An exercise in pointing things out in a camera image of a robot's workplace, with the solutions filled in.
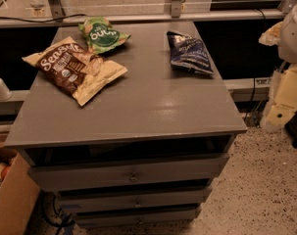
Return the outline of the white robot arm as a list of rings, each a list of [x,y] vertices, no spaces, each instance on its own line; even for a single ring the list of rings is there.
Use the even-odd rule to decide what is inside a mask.
[[[290,64],[297,64],[297,3],[281,25],[278,56]]]

